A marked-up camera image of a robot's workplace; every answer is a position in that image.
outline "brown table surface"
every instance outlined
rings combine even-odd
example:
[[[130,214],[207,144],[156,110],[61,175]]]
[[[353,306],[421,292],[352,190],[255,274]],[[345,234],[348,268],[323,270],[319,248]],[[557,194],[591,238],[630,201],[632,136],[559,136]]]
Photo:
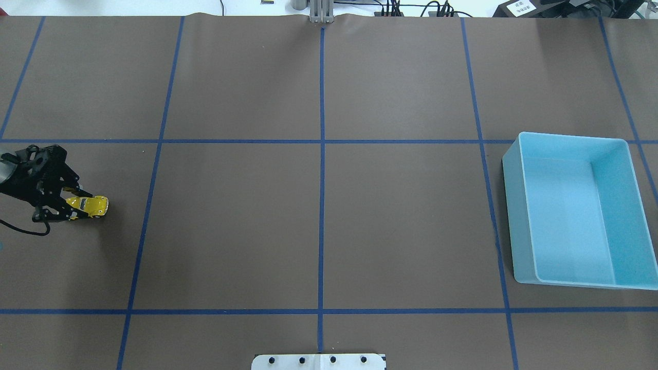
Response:
[[[627,139],[658,240],[658,22],[0,18],[0,144],[100,220],[1,229],[0,368],[656,369],[658,292],[512,274],[521,131]],[[1,217],[37,229],[26,203]]]

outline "black cable bundle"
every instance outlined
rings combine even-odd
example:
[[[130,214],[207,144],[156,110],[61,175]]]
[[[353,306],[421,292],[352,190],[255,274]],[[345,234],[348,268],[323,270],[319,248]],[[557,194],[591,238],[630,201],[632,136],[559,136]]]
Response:
[[[382,16],[402,16],[399,0],[386,0],[386,12],[382,11]]]
[[[425,8],[422,9],[422,13],[420,14],[420,16],[425,15],[425,11],[432,4],[436,4],[436,16],[446,17],[446,16],[455,16],[455,14],[463,14],[463,15],[467,15],[471,18],[473,17],[469,13],[456,11],[455,8],[453,8],[450,5],[450,3],[448,3],[448,0],[445,0],[445,3],[443,4],[443,6],[441,6],[441,3],[439,3],[436,0],[430,1],[429,3],[427,3],[427,5],[425,5]]]
[[[379,0],[373,0],[376,4],[368,4],[368,3],[353,3],[351,1],[334,1],[334,4],[345,4],[345,5],[375,5],[375,6],[380,6],[382,7],[382,16],[403,16],[402,12],[400,11],[400,7],[422,7],[422,13],[420,16],[423,16],[425,14],[425,11],[427,11],[427,8],[432,5],[436,4],[436,16],[455,16],[455,14],[463,14],[465,16],[473,17],[469,13],[461,12],[461,11],[456,11],[447,1],[445,4],[443,4],[443,8],[441,7],[441,3],[439,3],[436,0],[430,1],[427,5],[418,5],[418,4],[401,4],[399,0],[386,0],[386,9],[384,9],[384,4],[379,2]]]

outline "black cable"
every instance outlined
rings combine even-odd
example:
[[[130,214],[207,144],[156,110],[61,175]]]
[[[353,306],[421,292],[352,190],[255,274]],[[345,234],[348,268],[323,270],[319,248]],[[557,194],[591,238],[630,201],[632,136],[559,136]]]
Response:
[[[353,3],[351,1],[334,1],[334,4],[346,4],[346,5],[376,5],[379,6],[378,4],[366,4],[366,3]],[[418,4],[400,4],[400,7],[420,7],[423,8],[425,5],[418,5]]]
[[[441,8],[441,11],[436,13],[436,16],[445,16],[445,11],[448,9],[449,6],[450,5],[448,5],[448,2],[446,0],[445,3],[443,4],[443,7]]]
[[[395,0],[395,12],[397,13],[397,16],[402,16],[402,12],[400,11],[400,0]]]
[[[47,222],[44,222],[44,224],[45,224],[45,231],[44,232],[23,230],[21,228],[15,227],[14,225],[8,223],[5,220],[0,220],[0,224],[5,225],[6,227],[9,227],[12,230],[22,232],[23,234],[27,234],[27,235],[46,236],[50,233],[50,224],[48,224]]]
[[[472,16],[472,15],[470,15],[469,13],[466,13],[466,12],[460,12],[460,11],[453,11],[453,13],[457,13],[457,14],[463,14],[463,15],[467,15],[467,16],[469,16],[469,17],[471,17],[471,18],[473,18],[473,16]]]
[[[425,5],[425,8],[422,9],[422,12],[421,12],[420,16],[423,16],[423,15],[425,14],[425,11],[427,10],[427,8],[428,8],[430,5],[434,4],[434,3],[436,3],[436,11],[438,12],[438,11],[439,11],[439,7],[441,6],[441,3],[439,3],[439,2],[436,1],[436,0],[432,0],[432,1],[430,1],[429,3],[427,3],[427,5]]]
[[[377,1],[377,0],[373,0],[373,1],[376,1],[377,3],[353,3],[352,1],[334,1],[334,4],[345,4],[345,5],[366,5],[366,6],[368,6],[368,5],[374,5],[374,6],[377,6],[377,7],[381,5],[381,6],[382,6],[382,16],[386,16],[386,13],[389,13],[389,14],[391,13],[392,10],[388,10],[388,11],[385,12],[385,11],[384,11],[384,5],[381,4],[379,1]],[[438,15],[438,13],[440,12],[440,9],[441,9],[441,3],[439,3],[439,2],[436,1],[436,0],[432,0],[432,1],[430,1],[427,5],[418,5],[418,4],[400,4],[399,2],[397,2],[397,9],[399,10],[400,7],[422,7],[423,10],[422,10],[422,13],[420,14],[420,16],[423,16],[423,15],[425,14],[425,12],[427,11],[427,8],[428,8],[431,4],[436,4],[436,5],[437,5],[437,15]],[[463,14],[463,15],[465,15],[465,16],[469,16],[469,17],[473,18],[473,16],[470,15],[469,13],[462,12],[462,11],[456,11],[456,10],[454,10],[454,8],[452,8],[452,11],[450,11],[450,13],[451,13],[451,14],[453,14],[453,13],[455,13],[455,14],[457,14],[457,13],[458,13],[458,14]]]

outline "white plate with holes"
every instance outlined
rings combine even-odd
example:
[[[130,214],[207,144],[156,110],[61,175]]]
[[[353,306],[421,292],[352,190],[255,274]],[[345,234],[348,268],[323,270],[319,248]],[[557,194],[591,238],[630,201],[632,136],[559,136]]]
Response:
[[[386,355],[299,354],[258,355],[251,370],[386,370]]]

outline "metal bracket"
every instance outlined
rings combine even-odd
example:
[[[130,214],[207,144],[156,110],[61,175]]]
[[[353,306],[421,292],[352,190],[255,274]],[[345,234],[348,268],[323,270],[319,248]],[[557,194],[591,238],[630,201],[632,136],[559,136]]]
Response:
[[[651,0],[647,0],[647,10],[651,11],[652,13],[658,12],[658,7],[656,7],[657,3],[654,3]]]
[[[334,0],[309,0],[311,23],[333,23]]]
[[[386,370],[386,355],[380,354],[300,354],[259,355],[251,370]]]

